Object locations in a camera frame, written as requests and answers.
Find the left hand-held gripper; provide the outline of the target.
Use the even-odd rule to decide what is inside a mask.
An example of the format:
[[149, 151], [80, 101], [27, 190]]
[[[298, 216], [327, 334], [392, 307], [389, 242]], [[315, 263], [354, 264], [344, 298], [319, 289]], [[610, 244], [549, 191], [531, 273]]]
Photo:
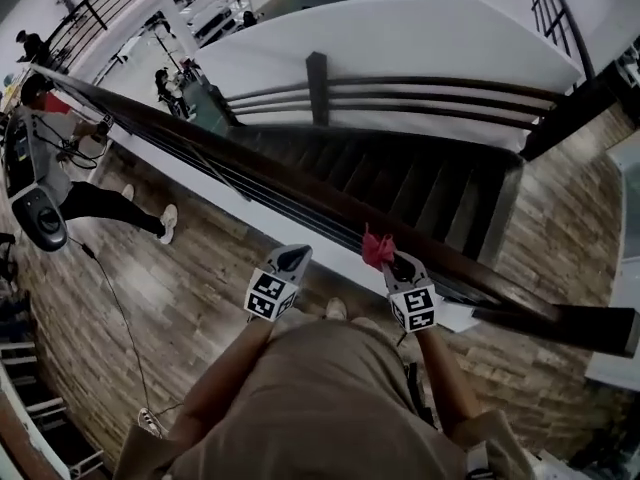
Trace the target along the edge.
[[261, 265], [263, 270], [256, 268], [251, 276], [244, 310], [270, 322], [279, 319], [293, 305], [299, 290], [297, 285], [301, 283], [312, 255], [310, 245], [273, 249]]

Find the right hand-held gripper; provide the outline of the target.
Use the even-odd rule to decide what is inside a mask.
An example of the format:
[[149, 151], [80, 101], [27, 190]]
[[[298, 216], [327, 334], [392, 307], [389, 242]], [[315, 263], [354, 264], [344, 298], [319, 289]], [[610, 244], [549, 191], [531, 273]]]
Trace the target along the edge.
[[396, 251], [393, 263], [385, 262], [382, 271], [391, 311], [401, 328], [415, 333], [434, 326], [436, 292], [423, 263], [406, 252]]

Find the pink cloth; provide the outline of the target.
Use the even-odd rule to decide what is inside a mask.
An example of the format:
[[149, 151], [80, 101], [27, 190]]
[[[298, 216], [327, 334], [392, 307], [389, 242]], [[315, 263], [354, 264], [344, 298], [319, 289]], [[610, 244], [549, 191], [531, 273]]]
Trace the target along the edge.
[[374, 234], [370, 231], [369, 224], [365, 224], [361, 245], [361, 257], [365, 264], [382, 272], [384, 265], [394, 262], [395, 251], [396, 245], [392, 234]]

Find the dark wooden handrail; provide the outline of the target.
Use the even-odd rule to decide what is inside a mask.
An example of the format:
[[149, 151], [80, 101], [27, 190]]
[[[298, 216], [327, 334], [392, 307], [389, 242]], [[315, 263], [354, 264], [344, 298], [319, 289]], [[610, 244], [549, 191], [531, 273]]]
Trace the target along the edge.
[[445, 308], [520, 334], [619, 357], [630, 356], [640, 344], [640, 313], [633, 309], [548, 303], [491, 267], [227, 135], [54, 71], [46, 77], [183, 164], [228, 181], [241, 195], [351, 251], [360, 250], [366, 223], [375, 233], [392, 234], [396, 251], [423, 263]]

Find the person's right forearm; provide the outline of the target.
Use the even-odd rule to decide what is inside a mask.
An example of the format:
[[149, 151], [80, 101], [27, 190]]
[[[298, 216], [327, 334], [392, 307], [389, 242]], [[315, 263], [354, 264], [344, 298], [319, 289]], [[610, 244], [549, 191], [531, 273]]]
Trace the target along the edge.
[[417, 331], [415, 337], [443, 431], [451, 437], [459, 425], [482, 414], [481, 405], [438, 329]]

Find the person's left forearm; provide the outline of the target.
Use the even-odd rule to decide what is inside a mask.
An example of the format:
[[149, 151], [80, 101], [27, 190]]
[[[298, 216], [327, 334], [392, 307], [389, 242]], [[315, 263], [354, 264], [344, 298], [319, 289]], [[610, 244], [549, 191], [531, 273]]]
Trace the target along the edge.
[[168, 437], [189, 449], [226, 415], [264, 352], [275, 323], [251, 320], [186, 395]]

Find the person's light trousers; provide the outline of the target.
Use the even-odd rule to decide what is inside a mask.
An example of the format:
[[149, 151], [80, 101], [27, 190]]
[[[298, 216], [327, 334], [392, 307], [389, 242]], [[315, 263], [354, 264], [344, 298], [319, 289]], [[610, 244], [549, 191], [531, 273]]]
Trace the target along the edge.
[[385, 338], [389, 337], [389, 334], [380, 325], [366, 317], [350, 318], [347, 313], [337, 312], [330, 312], [328, 315], [317, 316], [314, 314], [304, 313], [297, 308], [291, 308], [287, 310], [284, 315], [276, 321], [270, 338], [275, 339], [276, 337], [286, 332], [292, 331], [304, 325], [317, 323], [321, 320], [351, 323], [362, 328], [378, 332]]

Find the dark wooden staircase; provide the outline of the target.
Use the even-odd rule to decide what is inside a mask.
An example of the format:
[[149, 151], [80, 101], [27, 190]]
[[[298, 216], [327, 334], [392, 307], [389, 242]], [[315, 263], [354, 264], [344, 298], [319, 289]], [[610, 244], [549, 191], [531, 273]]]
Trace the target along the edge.
[[522, 169], [505, 149], [389, 131], [246, 125], [227, 137], [489, 267]]

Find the black waist device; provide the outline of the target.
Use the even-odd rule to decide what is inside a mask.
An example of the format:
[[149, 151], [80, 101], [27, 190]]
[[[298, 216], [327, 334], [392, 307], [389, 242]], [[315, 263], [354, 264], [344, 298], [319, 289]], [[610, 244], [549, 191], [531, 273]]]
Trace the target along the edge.
[[418, 416], [432, 428], [436, 428], [431, 408], [424, 403], [424, 390], [418, 377], [418, 365], [415, 362], [411, 362], [404, 366], [404, 371], [409, 394]]

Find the person's olive shirt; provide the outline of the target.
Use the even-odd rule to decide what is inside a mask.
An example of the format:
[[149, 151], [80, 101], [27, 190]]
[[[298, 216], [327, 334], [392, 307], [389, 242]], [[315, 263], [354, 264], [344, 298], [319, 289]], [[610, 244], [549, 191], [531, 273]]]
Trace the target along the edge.
[[225, 417], [186, 449], [133, 426], [114, 480], [535, 480], [499, 410], [447, 436], [417, 414], [378, 332], [321, 320], [269, 342]]

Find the dark wooden stair banister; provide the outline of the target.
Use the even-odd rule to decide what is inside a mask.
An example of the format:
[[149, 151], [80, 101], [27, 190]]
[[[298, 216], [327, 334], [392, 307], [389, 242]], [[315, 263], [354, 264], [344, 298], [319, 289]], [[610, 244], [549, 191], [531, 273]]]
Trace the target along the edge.
[[558, 146], [616, 99], [600, 76], [554, 92], [443, 75], [333, 75], [319, 52], [306, 58], [304, 73], [302, 81], [240, 92], [210, 85], [208, 94], [237, 128], [333, 134], [413, 153], [520, 162]]

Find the white power strip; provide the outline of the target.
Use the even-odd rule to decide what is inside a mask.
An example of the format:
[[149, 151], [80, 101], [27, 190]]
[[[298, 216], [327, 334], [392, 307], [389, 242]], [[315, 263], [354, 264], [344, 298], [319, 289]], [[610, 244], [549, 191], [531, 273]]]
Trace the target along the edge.
[[163, 427], [157, 417], [146, 407], [139, 410], [137, 424], [157, 438], [163, 437]]

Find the white metal rack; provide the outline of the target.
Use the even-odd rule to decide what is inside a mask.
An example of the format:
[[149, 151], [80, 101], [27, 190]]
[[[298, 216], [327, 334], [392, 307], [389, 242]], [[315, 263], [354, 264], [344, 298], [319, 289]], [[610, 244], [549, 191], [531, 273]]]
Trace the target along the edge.
[[34, 342], [0, 342], [0, 392], [7, 397], [33, 447], [63, 480], [110, 477], [104, 451], [89, 444], [71, 421], [65, 400], [42, 380]]

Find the short black metal balustrade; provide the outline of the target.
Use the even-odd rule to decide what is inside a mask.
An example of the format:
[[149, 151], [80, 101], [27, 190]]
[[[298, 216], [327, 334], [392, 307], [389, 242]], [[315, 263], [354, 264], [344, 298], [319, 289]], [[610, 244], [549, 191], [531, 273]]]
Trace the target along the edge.
[[595, 78], [595, 71], [583, 35], [566, 0], [531, 0], [536, 30], [551, 41], [581, 69], [574, 87]]

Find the brown curved wooden ledge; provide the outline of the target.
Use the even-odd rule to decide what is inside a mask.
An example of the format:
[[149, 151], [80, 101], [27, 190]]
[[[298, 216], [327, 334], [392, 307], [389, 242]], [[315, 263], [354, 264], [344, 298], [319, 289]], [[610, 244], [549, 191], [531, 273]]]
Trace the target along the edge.
[[44, 455], [33, 447], [27, 431], [2, 392], [0, 392], [0, 444], [26, 480], [63, 480]]

